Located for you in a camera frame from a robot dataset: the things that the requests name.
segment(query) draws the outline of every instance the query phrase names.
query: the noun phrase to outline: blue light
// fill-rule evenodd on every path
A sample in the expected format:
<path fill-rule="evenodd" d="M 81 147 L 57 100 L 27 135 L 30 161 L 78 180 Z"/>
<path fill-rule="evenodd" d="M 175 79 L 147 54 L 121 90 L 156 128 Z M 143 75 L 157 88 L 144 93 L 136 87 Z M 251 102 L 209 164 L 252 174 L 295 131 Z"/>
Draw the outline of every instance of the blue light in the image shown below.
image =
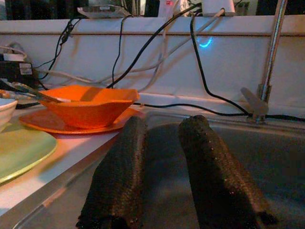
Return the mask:
<path fill-rule="evenodd" d="M 209 40 L 208 40 L 208 42 L 207 42 L 206 44 L 200 44 L 200 43 L 199 43 L 199 46 L 200 46 L 201 48 L 206 48 L 206 47 L 208 47 L 208 46 L 212 43 L 212 41 L 213 41 L 213 37 L 210 37 Z"/>

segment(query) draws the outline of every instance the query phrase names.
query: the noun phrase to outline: sink basin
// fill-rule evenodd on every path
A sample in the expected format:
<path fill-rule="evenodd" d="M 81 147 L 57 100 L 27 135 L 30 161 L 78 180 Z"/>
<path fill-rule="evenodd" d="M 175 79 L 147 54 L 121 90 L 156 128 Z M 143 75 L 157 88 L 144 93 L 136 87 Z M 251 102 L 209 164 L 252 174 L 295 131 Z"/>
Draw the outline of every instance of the sink basin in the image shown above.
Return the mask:
<path fill-rule="evenodd" d="M 172 112 L 147 115 L 143 229 L 199 228 L 186 160 L 177 135 L 178 124 L 186 117 Z M 303 229 L 305 129 L 258 126 L 213 117 L 208 120 L 264 192 L 281 221 L 278 228 Z M 75 228 L 91 177 L 105 150 L 95 152 L 93 159 L 80 161 L 12 208 L 0 217 L 0 228 Z"/>

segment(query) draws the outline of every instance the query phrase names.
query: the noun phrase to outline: dishes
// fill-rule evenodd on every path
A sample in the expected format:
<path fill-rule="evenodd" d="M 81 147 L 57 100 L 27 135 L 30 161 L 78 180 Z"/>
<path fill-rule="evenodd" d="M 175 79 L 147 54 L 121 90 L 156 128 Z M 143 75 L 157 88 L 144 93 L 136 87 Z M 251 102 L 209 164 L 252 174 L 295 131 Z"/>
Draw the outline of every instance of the dishes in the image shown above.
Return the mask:
<path fill-rule="evenodd" d="M 17 101 L 14 99 L 0 98 L 0 132 L 5 128 L 6 123 L 11 119 L 16 105 Z"/>
<path fill-rule="evenodd" d="M 26 126 L 57 134 L 92 134 L 113 131 L 122 128 L 131 116 L 143 116 L 141 112 L 134 109 L 127 108 L 113 124 L 100 128 L 83 129 L 67 125 L 61 118 L 59 118 L 52 111 L 47 109 L 38 110 L 30 114 L 23 115 L 19 118 L 20 122 Z"/>
<path fill-rule="evenodd" d="M 96 129 L 112 124 L 123 111 L 139 99 L 134 89 L 103 89 L 71 85 L 41 92 L 75 102 L 40 101 L 69 126 Z"/>
<path fill-rule="evenodd" d="M 57 146 L 50 134 L 19 124 L 8 124 L 0 134 L 0 142 L 0 184 L 30 170 Z"/>

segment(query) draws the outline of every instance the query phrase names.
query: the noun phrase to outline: faucet handle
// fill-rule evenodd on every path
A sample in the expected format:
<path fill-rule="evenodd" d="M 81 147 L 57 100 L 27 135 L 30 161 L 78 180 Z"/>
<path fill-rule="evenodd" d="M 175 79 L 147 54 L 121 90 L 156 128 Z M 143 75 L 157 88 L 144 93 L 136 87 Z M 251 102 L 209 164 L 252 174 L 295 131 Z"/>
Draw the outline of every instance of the faucet handle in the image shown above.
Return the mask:
<path fill-rule="evenodd" d="M 245 87 L 243 87 L 240 91 L 253 109 L 253 115 L 261 116 L 268 113 L 269 107 L 266 102 L 260 100 L 255 94 L 253 94 L 249 89 Z"/>

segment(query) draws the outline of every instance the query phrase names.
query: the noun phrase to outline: white bowl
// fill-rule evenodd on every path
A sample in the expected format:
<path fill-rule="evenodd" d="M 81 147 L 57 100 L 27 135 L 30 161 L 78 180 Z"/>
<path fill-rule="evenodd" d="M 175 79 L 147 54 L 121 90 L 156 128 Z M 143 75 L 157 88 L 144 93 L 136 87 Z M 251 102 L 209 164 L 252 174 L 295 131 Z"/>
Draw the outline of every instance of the white bowl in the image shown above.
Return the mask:
<path fill-rule="evenodd" d="M 0 132 L 5 128 L 6 123 L 11 119 L 18 101 L 14 99 L 0 98 Z"/>

